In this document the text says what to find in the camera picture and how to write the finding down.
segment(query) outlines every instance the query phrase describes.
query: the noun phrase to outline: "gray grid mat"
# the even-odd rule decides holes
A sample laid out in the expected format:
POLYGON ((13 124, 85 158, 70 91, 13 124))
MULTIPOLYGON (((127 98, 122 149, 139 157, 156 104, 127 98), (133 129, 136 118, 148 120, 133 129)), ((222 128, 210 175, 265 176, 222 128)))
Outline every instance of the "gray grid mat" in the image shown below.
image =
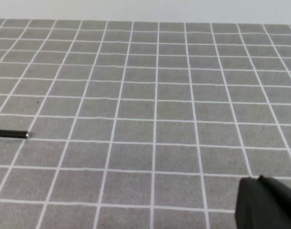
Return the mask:
POLYGON ((0 128, 0 228, 235 228, 291 187, 291 26, 0 20, 0 128))

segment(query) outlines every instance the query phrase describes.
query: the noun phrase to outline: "white grid line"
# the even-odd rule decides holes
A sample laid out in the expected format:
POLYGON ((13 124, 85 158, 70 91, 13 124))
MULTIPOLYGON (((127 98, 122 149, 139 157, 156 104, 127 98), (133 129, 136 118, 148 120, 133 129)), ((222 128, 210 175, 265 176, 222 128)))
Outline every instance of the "white grid line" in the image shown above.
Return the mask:
POLYGON ((196 154, 197 154, 197 158, 198 158, 199 172, 200 172, 200 178, 201 178, 202 201, 203 201, 204 214, 205 214, 205 220, 206 220, 206 228, 210 229, 207 193, 206 193, 204 176, 203 176, 203 169, 202 169, 201 148, 199 147, 200 141, 199 141, 199 135, 198 135, 197 118, 196 118, 195 103, 194 103, 194 93, 193 93, 192 76, 191 76, 191 69, 190 69, 191 66, 190 66, 190 60, 189 60, 189 48, 188 48, 188 39, 187 39, 187 33, 186 33, 186 31, 187 31, 186 23, 184 23, 184 31, 185 31, 184 37, 185 37, 187 64, 188 64, 188 69, 189 69, 188 72, 189 72, 190 94, 191 94, 193 120, 194 120, 194 131, 195 131, 195 138, 196 138, 195 140, 196 140, 196 144, 197 144, 196 154))
MULTIPOLYGON (((210 23, 210 27, 211 27, 211 31, 213 33, 213 28, 212 28, 212 24, 211 23, 210 23)), ((216 53, 217 53, 217 55, 219 55, 219 51, 218 51, 218 48, 217 48, 217 45, 216 45, 215 37, 214 36, 213 36, 213 41, 215 43, 216 53)), ((230 108, 231 108, 233 120, 235 122, 235 127, 236 127, 236 131, 237 131, 237 134, 238 134, 238 137, 239 137, 240 145, 241 145, 241 148, 242 148, 243 156, 245 158, 245 162, 246 162, 246 167, 247 167, 247 170, 248 170, 248 174, 249 174, 249 176, 252 176, 251 167, 250 167, 249 160, 248 160, 248 156, 247 156, 247 153, 246 153, 244 141, 243 141, 242 136, 241 136, 241 131, 240 131, 240 128, 239 128, 239 125, 238 125, 238 122, 237 122, 236 114, 235 114, 235 111, 234 111, 232 99, 231 99, 231 96, 230 96, 230 92, 229 92, 229 89, 228 89, 228 85, 227 85, 227 81, 226 81, 226 77, 225 77, 225 74, 224 74, 224 71, 223 71, 223 67, 222 67, 222 64, 221 64, 220 57, 218 57, 218 62, 219 62, 220 68, 221 68, 222 78, 223 78, 223 81, 224 81, 224 84, 225 84, 227 97, 228 97, 228 100, 230 102, 229 104, 230 104, 230 108)))
MULTIPOLYGON (((267 35, 268 35, 268 37, 269 37, 271 43, 273 44, 273 41, 272 41, 270 35, 269 35, 268 33, 267 33, 267 35)), ((255 73, 255 75, 256 75, 256 78, 257 78, 257 80, 258 80, 258 82, 259 82, 259 84, 260 84, 260 86, 261 86, 262 92, 263 92, 264 97, 265 97, 265 99, 266 99, 266 101, 267 101, 267 103, 268 103, 268 106, 269 106, 269 109, 270 109, 271 114, 272 114, 272 116, 273 116, 273 119, 274 119, 274 121, 275 121, 275 123, 276 123, 276 125, 277 125, 277 128, 278 128, 278 130, 279 130, 279 133, 280 133, 280 135, 281 135, 281 138, 282 138, 282 140, 283 140, 283 142, 284 142, 284 145, 285 145, 285 147, 286 147, 286 149, 287 149, 288 155, 289 155, 289 157, 290 157, 290 159, 291 159, 291 150, 290 150, 290 147, 289 147, 289 145, 288 145, 288 143, 287 143, 287 140, 286 140, 286 138, 285 138, 285 136, 284 136, 284 133, 283 133, 283 131, 282 131, 282 129, 281 129, 281 125, 279 124, 279 121, 278 121, 278 119, 277 119, 277 116, 276 116, 275 113, 274 113, 273 107, 272 107, 272 105, 271 105, 271 103, 270 103, 270 100, 269 100, 269 98, 268 98, 268 96, 267 96, 267 94, 266 94, 266 92, 265 92, 265 89, 264 89, 264 87, 263 87, 263 85, 262 85, 262 83, 261 83, 261 79, 260 79, 260 77, 259 77, 259 75, 258 75, 258 73, 257 73, 257 71, 256 71, 256 68, 255 68, 255 66, 254 66, 254 64, 253 64, 253 61, 252 61, 252 59, 251 59, 251 57, 250 57, 250 54, 249 54, 248 49, 247 49, 246 46, 245 46, 245 50, 246 50, 246 53, 247 53, 248 56, 249 56, 249 60, 250 60, 250 63, 251 63, 251 65, 252 65, 253 69, 254 69, 254 73, 255 73)))
MULTIPOLYGON (((133 25, 134 25, 134 22, 132 22, 132 24, 131 24, 130 42, 131 42, 131 38, 132 38, 133 25)), ((117 124, 120 100, 121 100, 121 95, 122 95, 122 90, 123 90, 123 85, 124 85, 124 78, 125 78, 125 73, 126 73, 126 66, 127 66, 128 56, 129 56, 129 51, 130 51, 130 42, 129 42, 129 45, 128 45, 128 48, 127 48, 127 55, 126 55, 126 58, 125 58, 122 81, 121 81, 121 85, 120 85, 120 91, 119 91, 119 96, 118 96, 118 101, 117 101, 117 107, 116 107, 116 112, 115 112, 114 121, 113 121, 113 125, 112 125, 111 135, 110 135, 110 143, 109 143, 107 157, 106 157, 105 169, 104 169, 104 173, 103 173, 102 184, 101 184, 101 189, 100 189, 100 195, 99 195, 99 200, 98 200, 98 207, 97 207, 95 218, 94 218, 93 229, 97 228, 98 221, 99 221, 99 214, 100 214, 100 208, 101 208, 102 199, 103 199, 103 193, 104 193, 104 188, 105 188, 107 169, 108 169, 108 166, 109 166, 111 147, 112 147, 112 142, 113 142, 115 129, 116 129, 116 124, 117 124)))

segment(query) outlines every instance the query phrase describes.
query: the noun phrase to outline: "white wall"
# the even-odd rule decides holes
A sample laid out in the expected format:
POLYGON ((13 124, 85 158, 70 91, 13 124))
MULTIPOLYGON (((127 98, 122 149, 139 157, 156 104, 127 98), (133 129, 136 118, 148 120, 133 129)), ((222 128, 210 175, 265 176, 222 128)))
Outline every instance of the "white wall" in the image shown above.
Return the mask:
POLYGON ((0 18, 291 23, 291 0, 0 0, 0 18))

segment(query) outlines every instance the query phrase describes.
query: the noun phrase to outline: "gray surface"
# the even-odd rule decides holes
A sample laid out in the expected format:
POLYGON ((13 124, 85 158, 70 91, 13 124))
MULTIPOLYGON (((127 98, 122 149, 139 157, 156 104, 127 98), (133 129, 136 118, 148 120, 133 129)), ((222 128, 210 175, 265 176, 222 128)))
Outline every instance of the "gray surface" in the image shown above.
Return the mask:
POLYGON ((290 26, 0 26, 0 128, 33 132, 0 229, 232 229, 240 177, 291 187, 290 26))

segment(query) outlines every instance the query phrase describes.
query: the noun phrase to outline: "black plastic object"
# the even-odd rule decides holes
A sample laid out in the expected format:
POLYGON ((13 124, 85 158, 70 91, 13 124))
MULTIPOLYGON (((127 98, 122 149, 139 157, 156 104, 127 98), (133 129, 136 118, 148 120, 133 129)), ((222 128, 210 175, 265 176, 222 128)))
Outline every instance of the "black plastic object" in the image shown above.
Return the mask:
POLYGON ((0 130, 0 137, 11 137, 11 138, 30 138, 29 131, 18 131, 18 130, 0 130))
POLYGON ((235 221, 238 229, 291 229, 291 189, 273 178, 242 178, 235 221))

